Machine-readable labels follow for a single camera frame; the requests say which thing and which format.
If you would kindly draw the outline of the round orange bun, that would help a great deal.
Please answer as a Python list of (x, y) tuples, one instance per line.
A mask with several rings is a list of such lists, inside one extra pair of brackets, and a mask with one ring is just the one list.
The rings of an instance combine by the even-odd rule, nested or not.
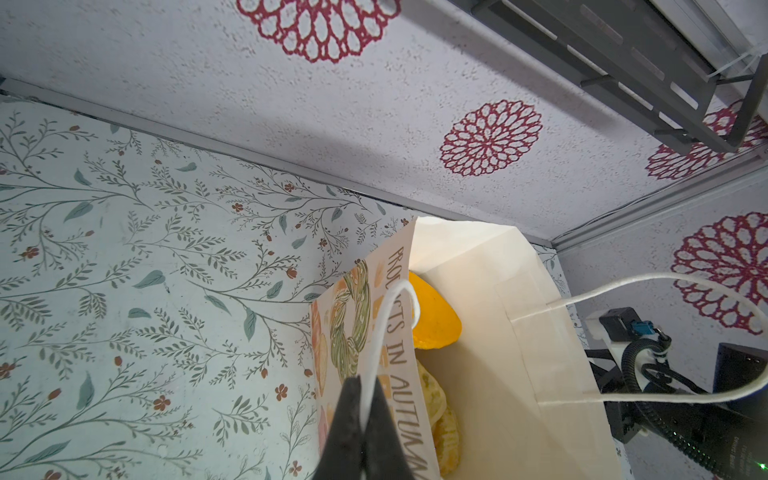
[(454, 411), (447, 407), (432, 428), (433, 441), (442, 477), (453, 473), (460, 464), (460, 433)]

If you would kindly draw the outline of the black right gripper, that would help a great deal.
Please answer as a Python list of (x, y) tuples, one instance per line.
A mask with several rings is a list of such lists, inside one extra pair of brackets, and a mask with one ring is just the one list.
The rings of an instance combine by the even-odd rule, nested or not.
[[(615, 360), (608, 349), (588, 349), (585, 354), (601, 393), (631, 393), (623, 376), (623, 360)], [(606, 402), (604, 408), (611, 435), (622, 444), (628, 444), (638, 434), (647, 436), (654, 432), (632, 402)]]

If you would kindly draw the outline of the small bread roll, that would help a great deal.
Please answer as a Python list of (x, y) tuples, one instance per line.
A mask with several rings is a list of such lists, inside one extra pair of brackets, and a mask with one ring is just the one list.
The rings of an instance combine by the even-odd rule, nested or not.
[(420, 362), (417, 366), (430, 427), (434, 428), (447, 410), (447, 398), (435, 377)]

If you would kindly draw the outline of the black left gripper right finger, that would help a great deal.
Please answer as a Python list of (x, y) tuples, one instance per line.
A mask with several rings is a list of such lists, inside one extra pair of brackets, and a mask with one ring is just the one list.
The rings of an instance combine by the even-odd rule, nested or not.
[(364, 431), (363, 472), (368, 480), (414, 480), (406, 461), (387, 399), (376, 381)]

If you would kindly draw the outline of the striped bread roll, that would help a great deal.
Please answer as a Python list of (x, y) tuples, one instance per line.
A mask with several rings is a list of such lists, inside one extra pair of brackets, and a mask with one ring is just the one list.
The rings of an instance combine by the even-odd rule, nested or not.
[(417, 295), (420, 318), (412, 329), (414, 347), (436, 350), (456, 343), (462, 334), (462, 322), (448, 301), (414, 272), (409, 281)]

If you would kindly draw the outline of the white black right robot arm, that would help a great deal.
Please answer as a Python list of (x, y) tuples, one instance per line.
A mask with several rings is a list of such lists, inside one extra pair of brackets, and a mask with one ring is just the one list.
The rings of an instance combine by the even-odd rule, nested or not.
[(721, 479), (767, 472), (763, 395), (721, 404), (606, 402), (561, 405), (539, 413), (522, 400), (522, 360), (486, 365), (462, 345), (423, 350), (448, 396), (433, 427), (445, 479), (618, 479), (615, 441), (650, 432)]

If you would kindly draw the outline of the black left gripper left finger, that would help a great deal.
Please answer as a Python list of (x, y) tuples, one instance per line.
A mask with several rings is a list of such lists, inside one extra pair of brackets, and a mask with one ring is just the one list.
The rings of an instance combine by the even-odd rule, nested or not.
[(314, 480), (360, 480), (363, 434), (360, 426), (361, 382), (347, 378), (337, 402), (335, 416), (314, 472)]

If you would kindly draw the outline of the cream paper bread bag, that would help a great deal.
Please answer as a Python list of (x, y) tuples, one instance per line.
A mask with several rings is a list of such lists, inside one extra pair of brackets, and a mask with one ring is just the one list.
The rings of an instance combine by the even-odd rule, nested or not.
[(379, 380), (413, 476), (441, 475), (417, 363), (436, 376), (418, 359), (423, 350), (414, 347), (420, 306), (410, 272), (459, 316), (462, 334), (449, 346), (464, 346), (488, 366), (522, 360), (529, 383), (521, 397), (534, 413), (616, 401), (599, 391), (570, 322), (568, 301), (517, 228), (419, 217), (311, 305), (320, 456), (344, 381), (360, 378), (364, 440)]

